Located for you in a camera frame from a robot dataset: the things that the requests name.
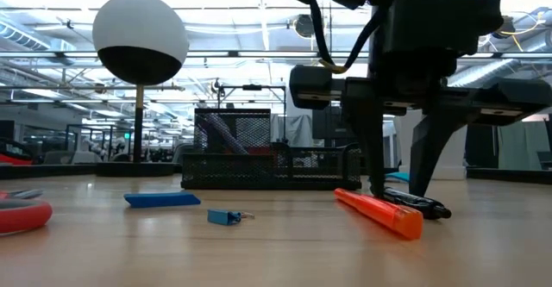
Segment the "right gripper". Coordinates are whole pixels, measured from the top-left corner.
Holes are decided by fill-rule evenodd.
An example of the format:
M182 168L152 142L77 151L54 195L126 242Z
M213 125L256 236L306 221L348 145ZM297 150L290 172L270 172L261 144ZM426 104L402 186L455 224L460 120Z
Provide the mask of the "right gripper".
M295 66L292 101L325 109L337 101L350 115L405 115L420 109L414 127L409 192L423 197L432 179L462 181L467 122L504 126L552 106L542 80L492 78L477 87L447 80L457 60L473 55L478 39L503 22L500 0L395 0L363 30L373 41L369 73L342 78L340 66Z

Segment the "orange highlighter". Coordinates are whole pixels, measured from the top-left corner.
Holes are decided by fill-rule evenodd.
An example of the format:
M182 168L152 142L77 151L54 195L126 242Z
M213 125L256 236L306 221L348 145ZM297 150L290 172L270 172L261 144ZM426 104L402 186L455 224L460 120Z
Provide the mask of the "orange highlighter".
M342 188L335 189L334 196L338 201L408 240L419 240L422 236L423 214L417 209Z

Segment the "black pen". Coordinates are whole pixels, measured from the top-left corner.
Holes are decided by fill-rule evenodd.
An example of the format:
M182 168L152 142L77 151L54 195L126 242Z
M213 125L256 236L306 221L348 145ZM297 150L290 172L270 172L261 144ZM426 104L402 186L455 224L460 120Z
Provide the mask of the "black pen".
M426 220L448 219L452 216L452 212L437 200L414 196L391 187L385 187L384 199L390 203L416 209Z

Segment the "translucent purple pen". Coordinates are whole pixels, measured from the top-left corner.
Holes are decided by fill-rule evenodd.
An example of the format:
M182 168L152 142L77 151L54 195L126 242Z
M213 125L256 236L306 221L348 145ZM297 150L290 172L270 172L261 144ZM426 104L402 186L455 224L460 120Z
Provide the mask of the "translucent purple pen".
M207 114L207 121L215 128L215 130L223 137L234 153L247 154L246 149L238 142L238 140L230 133L229 126L217 114Z

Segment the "blue rectangular eraser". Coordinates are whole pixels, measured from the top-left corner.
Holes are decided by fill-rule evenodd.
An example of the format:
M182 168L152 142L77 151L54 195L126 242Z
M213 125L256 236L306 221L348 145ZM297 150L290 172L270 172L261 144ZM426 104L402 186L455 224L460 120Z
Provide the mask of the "blue rectangular eraser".
M163 192L163 193L128 193L123 198L131 208L154 208L199 205L201 200L195 195L181 192Z

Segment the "red handled scissors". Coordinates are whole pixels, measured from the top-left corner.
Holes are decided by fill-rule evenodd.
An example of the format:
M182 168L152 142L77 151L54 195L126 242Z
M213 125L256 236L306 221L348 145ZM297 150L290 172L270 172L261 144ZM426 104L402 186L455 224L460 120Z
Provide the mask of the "red handled scissors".
M43 190L0 190L0 234L14 234L44 227L53 215Z

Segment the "black mesh desk organizer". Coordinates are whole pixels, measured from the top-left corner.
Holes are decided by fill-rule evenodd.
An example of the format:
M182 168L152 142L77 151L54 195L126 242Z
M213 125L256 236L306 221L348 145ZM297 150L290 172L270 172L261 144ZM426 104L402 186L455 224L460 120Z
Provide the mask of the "black mesh desk organizer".
M247 154L234 153L207 121L217 114ZM187 190L356 190L361 151L344 147L291 147L271 140L268 109L196 109L193 148L180 155Z

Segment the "round ceiling fixture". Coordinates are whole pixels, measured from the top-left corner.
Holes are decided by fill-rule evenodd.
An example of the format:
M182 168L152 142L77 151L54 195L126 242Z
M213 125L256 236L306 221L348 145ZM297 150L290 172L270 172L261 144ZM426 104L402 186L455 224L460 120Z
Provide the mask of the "round ceiling fixture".
M296 34L301 38L310 39L314 35L314 27L310 15L298 15L292 26Z

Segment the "black round stand base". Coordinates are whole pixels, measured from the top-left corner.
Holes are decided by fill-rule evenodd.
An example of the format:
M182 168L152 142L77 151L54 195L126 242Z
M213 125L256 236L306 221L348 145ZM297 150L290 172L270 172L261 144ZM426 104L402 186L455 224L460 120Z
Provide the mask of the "black round stand base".
M134 145L130 162L98 167L105 177L155 177L173 173L173 166L141 161L145 88L173 78L185 63L189 42L185 25L162 0L109 0L92 25L93 45L103 67L135 86Z

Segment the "red cart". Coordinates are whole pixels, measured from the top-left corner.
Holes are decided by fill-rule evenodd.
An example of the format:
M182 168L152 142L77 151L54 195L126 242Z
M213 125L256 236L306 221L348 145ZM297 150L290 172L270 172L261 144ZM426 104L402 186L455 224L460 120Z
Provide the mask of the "red cart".
M34 155L23 144L0 137L0 162L11 165L32 165Z

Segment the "black background rig frame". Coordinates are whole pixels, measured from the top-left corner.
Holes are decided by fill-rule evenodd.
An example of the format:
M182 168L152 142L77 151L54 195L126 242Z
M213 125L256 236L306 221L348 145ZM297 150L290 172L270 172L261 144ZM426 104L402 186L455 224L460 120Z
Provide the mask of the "black background rig frame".
M285 86L273 86L273 85L261 85L261 84L221 85L219 83L216 83L217 107L220 108L223 99L226 97L229 97L231 93L234 92L236 89L244 90L244 91L269 90L279 99L279 103L283 105L284 112L286 112L286 106L287 106L286 96L283 95L282 97L279 97L274 92L274 89L281 89L282 91L285 91Z

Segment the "black table frame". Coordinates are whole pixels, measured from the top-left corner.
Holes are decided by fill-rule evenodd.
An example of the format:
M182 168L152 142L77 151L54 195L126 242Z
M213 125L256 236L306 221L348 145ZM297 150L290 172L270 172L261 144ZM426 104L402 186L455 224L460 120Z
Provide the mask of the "black table frame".
M174 164L132 163L82 165L0 165L0 180L19 178L45 178L91 175L105 177L164 177L181 173L182 167ZM467 178L489 179L504 182L552 185L552 171L517 171L468 167Z

